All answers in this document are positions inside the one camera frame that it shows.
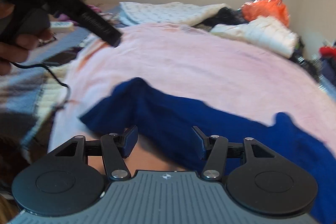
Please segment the person's left hand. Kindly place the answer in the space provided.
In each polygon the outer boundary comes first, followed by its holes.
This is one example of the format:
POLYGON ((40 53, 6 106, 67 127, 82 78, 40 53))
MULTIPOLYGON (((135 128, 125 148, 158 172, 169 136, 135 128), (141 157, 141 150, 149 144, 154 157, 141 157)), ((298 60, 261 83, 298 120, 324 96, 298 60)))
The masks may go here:
POLYGON ((1 36, 1 75, 4 76, 11 71, 11 63, 25 62, 39 40, 48 40, 52 34, 49 16, 29 5, 16 7, 1 0, 1 19, 10 22, 6 36, 1 36))

